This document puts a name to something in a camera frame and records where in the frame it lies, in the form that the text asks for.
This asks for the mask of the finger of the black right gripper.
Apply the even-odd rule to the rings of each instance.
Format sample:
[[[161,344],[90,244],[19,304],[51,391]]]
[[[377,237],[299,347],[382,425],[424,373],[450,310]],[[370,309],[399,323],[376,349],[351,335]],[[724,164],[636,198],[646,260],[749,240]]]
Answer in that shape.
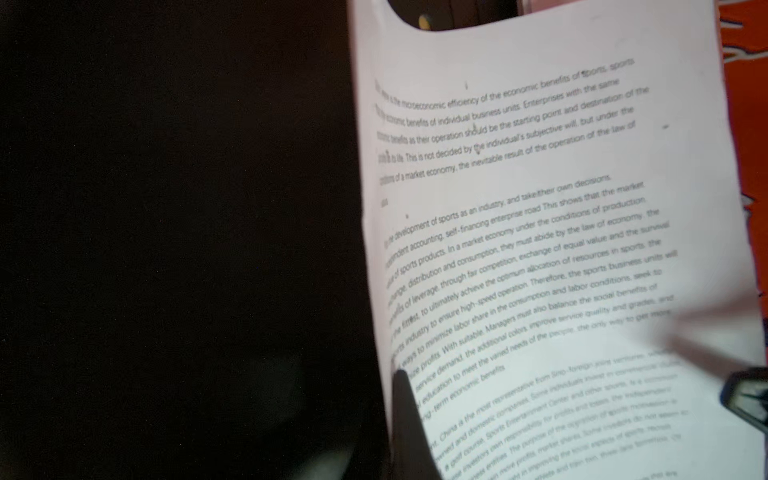
[[[726,380],[720,403],[731,413],[767,433],[767,368],[754,367],[734,372]]]

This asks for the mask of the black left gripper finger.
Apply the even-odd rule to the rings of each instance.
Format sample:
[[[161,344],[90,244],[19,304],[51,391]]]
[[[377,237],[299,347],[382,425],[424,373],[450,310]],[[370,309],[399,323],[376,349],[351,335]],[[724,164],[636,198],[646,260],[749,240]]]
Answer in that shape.
[[[406,371],[392,379],[392,434],[389,478],[440,480]]]

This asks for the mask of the printed paper sheet angled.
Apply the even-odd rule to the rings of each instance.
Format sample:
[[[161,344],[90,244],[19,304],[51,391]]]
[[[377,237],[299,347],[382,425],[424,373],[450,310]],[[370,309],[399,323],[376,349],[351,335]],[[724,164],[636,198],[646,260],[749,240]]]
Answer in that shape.
[[[713,1],[427,32],[350,3],[384,398],[445,479],[762,479],[765,362]]]

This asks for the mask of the blue folder black inside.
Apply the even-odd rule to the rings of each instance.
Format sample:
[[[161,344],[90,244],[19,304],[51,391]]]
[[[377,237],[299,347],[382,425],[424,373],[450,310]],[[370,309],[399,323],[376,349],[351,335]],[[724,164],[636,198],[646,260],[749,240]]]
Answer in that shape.
[[[342,1],[1,5],[1,475],[387,446]]]

